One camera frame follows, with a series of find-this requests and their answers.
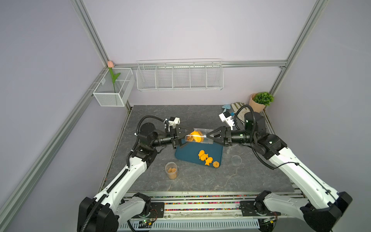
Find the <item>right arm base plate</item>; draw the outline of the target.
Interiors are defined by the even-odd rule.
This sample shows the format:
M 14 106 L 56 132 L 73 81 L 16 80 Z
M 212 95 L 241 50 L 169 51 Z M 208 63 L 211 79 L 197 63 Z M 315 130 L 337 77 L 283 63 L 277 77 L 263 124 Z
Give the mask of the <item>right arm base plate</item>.
M 240 201 L 239 209 L 242 212 L 243 217 L 252 217 L 252 216 L 280 216 L 281 213 L 269 211 L 261 203 L 256 201 Z

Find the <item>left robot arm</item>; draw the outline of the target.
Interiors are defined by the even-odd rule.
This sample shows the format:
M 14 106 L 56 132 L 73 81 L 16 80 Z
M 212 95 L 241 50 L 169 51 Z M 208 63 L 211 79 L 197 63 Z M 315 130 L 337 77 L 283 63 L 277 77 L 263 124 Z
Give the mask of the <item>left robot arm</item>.
M 127 222 L 134 216 L 147 216 L 151 210 L 151 198 L 136 193 L 131 199 L 123 201 L 125 194 L 134 182 L 153 163 L 157 147 L 172 145 L 182 146 L 186 128 L 180 126 L 180 118 L 154 119 L 164 124 L 165 130 L 156 129 L 154 124 L 145 123 L 144 116 L 138 123 L 136 141 L 130 150 L 125 167 L 95 197 L 86 197 L 79 206 L 77 231 L 79 232 L 116 232 L 120 223 Z

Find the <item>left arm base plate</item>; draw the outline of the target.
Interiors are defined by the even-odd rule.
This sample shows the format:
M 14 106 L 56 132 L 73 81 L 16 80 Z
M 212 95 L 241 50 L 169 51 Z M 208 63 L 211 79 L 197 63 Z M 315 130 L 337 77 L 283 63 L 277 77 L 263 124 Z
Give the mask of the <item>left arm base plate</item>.
M 150 206 L 146 206 L 141 214 L 135 215 L 132 218 L 163 218 L 165 213 L 164 202 L 151 202 Z

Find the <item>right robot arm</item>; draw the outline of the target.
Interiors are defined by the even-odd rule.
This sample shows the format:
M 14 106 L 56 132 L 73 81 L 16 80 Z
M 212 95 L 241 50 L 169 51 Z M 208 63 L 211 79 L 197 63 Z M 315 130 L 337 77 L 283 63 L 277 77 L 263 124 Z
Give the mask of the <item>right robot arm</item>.
M 237 124 L 219 127 L 206 137 L 229 147 L 248 145 L 256 158 L 271 170 L 281 170 L 304 194 L 304 198 L 292 199 L 265 190 L 256 198 L 251 210 L 259 215 L 278 212 L 301 219 L 316 232 L 331 232 L 352 203 L 345 191 L 339 192 L 326 184 L 304 165 L 288 145 L 277 135 L 267 132 L 265 118 L 243 105 L 249 112 L 244 115 L 244 128 Z

